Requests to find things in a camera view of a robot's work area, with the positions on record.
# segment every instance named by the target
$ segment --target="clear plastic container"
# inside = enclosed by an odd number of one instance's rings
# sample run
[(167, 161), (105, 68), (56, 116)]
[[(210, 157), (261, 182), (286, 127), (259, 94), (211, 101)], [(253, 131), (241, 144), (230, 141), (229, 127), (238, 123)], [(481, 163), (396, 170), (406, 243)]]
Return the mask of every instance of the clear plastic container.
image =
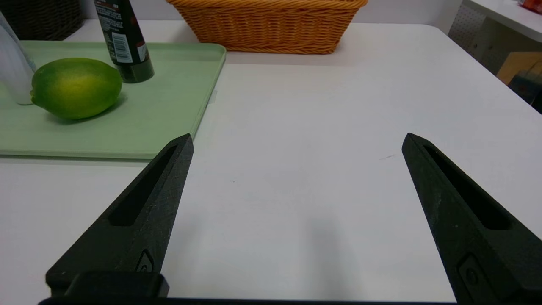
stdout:
[(0, 82), (4, 85), (14, 102), (21, 105), (32, 104), (32, 76), (35, 65), (25, 55), (22, 46), (0, 13)]

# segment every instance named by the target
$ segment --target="red object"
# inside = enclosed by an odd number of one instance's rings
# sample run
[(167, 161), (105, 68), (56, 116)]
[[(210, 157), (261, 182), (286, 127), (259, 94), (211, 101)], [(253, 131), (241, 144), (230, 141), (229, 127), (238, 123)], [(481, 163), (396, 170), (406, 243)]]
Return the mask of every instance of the red object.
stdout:
[(542, 0), (520, 0), (519, 4), (528, 10), (542, 14)]

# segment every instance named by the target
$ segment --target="light green tray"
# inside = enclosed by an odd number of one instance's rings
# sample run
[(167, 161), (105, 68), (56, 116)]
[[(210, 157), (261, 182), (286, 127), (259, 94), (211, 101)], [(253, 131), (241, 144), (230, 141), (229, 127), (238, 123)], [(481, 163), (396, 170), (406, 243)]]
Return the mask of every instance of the light green tray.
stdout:
[[(38, 67), (68, 57), (112, 65), (106, 45), (23, 41)], [(147, 44), (155, 75), (123, 84), (119, 102), (97, 117), (71, 122), (20, 106), (0, 86), (0, 154), (151, 159), (170, 140), (196, 134), (225, 59), (220, 45)]]

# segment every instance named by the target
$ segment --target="wall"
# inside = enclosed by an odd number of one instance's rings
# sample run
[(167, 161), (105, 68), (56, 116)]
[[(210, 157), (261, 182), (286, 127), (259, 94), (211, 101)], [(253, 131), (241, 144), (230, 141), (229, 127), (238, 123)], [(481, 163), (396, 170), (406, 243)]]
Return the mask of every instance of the wall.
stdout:
[[(81, 0), (88, 19), (95, 19), (92, 0)], [(165, 0), (131, 0), (141, 20), (181, 20), (181, 16)], [(461, 0), (369, 0), (354, 22), (430, 24), (448, 33)]]

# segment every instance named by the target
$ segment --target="spray can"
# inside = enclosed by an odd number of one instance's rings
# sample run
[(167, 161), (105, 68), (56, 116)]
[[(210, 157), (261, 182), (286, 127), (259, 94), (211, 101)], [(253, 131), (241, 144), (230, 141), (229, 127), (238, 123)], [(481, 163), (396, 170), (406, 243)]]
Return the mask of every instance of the spray can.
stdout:
[(142, 82), (154, 75), (149, 51), (130, 0), (94, 0), (111, 60), (123, 82)]

